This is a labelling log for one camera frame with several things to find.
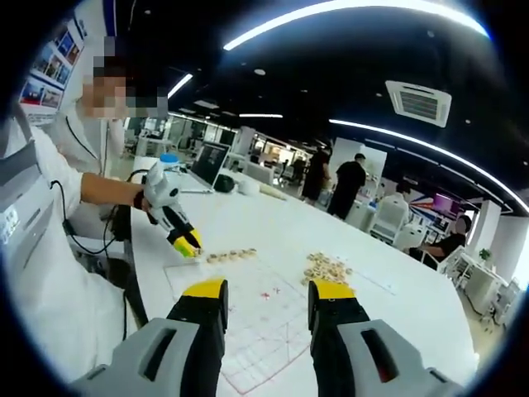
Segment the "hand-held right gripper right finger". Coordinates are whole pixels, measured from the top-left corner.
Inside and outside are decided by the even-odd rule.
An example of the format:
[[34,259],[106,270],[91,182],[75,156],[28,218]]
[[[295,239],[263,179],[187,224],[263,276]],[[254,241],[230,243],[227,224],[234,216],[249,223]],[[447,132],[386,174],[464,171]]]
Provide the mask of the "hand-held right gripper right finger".
[[433,367],[381,319],[370,319],[352,288],[308,283],[310,354],[320,396],[461,396],[463,387]]

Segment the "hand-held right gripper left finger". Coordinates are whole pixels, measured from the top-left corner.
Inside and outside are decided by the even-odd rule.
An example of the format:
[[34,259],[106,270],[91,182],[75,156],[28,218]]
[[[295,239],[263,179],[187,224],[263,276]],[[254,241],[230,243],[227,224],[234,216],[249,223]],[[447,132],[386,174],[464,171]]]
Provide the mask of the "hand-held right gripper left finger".
[[225,354],[228,282],[188,287],[166,318],[120,343],[108,365],[72,383],[76,396],[214,396]]

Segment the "person's left hand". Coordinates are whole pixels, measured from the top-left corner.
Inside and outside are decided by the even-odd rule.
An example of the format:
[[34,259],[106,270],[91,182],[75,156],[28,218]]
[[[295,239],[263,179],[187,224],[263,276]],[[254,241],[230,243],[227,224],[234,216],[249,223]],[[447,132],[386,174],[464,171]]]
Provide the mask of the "person's left hand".
[[149,222],[152,225],[158,225],[158,221],[152,216],[150,213],[151,205],[149,201],[145,197],[145,192],[141,190],[139,193],[136,194],[134,198],[134,205],[136,208],[141,209],[147,214],[147,217],[149,219]]

